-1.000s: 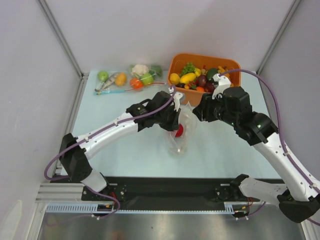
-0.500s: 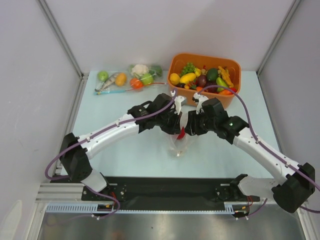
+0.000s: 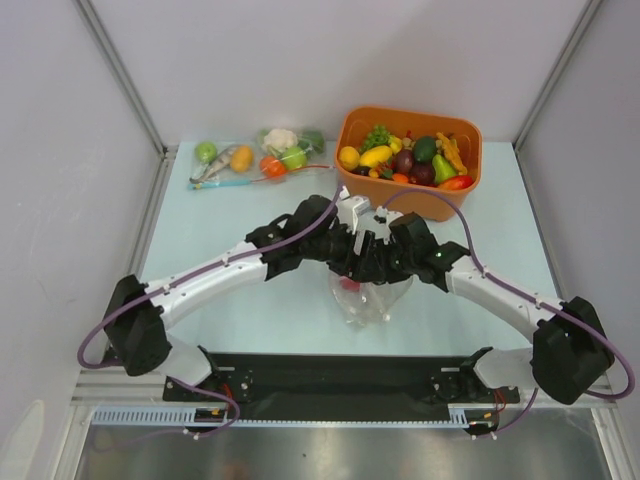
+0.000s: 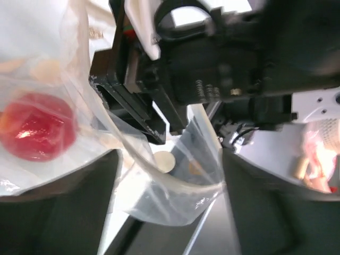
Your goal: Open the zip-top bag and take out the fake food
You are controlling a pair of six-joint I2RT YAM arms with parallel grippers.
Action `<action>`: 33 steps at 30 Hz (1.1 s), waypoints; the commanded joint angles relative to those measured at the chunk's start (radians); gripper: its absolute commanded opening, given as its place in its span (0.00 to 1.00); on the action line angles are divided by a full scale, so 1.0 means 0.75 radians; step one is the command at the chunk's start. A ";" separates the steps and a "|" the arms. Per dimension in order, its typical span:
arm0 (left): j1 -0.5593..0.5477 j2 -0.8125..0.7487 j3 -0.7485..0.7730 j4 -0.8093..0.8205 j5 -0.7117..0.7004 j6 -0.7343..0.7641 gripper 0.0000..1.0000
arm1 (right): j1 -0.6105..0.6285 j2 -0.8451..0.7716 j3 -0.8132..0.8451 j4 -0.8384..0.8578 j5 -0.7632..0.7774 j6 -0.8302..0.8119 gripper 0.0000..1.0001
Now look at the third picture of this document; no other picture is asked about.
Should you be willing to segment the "red fake bell pepper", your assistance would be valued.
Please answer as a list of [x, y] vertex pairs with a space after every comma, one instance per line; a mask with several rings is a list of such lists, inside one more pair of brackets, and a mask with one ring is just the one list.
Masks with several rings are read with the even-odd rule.
[[359, 282], [355, 282], [349, 278], [340, 278], [339, 285], [343, 290], [352, 293], [359, 292], [361, 288], [361, 284]]

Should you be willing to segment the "clear zip top bag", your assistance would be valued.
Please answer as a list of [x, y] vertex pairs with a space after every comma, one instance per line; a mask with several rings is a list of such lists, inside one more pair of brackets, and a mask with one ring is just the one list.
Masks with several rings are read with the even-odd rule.
[[333, 297], [343, 312], [347, 323], [358, 327], [370, 324], [387, 323], [391, 319], [391, 309], [403, 297], [413, 284], [413, 279], [393, 284], [360, 283], [357, 293], [343, 290], [339, 285], [340, 278], [329, 273], [329, 287]]

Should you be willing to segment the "yellow fake pear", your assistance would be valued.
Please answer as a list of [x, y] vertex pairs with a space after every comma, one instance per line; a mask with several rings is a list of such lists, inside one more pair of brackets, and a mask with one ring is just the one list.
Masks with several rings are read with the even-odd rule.
[[359, 166], [360, 154], [356, 148], [345, 146], [338, 153], [338, 161], [345, 170], [353, 171]]

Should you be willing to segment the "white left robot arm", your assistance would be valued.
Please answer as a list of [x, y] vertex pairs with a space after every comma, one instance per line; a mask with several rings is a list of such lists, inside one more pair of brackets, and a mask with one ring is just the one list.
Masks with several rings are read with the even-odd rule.
[[215, 297], [297, 269], [305, 259], [346, 258], [370, 201], [340, 190], [334, 199], [312, 195], [291, 214], [254, 229], [209, 264], [150, 283], [130, 274], [114, 288], [103, 328], [119, 364], [131, 377], [161, 372], [199, 400], [214, 397], [220, 376], [206, 351], [169, 331]]

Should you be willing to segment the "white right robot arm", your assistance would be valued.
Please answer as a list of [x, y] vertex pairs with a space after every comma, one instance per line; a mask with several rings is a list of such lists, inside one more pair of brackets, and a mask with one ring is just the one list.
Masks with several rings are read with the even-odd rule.
[[461, 376], [463, 393], [484, 401], [498, 387], [538, 387], [553, 400], [571, 405], [592, 391], [613, 365], [594, 306], [581, 297], [569, 301], [541, 296], [491, 274], [472, 252], [455, 243], [438, 244], [417, 214], [402, 215], [382, 207], [373, 219], [383, 232], [394, 272], [471, 301], [498, 317], [529, 347], [501, 350], [486, 347], [469, 359]]

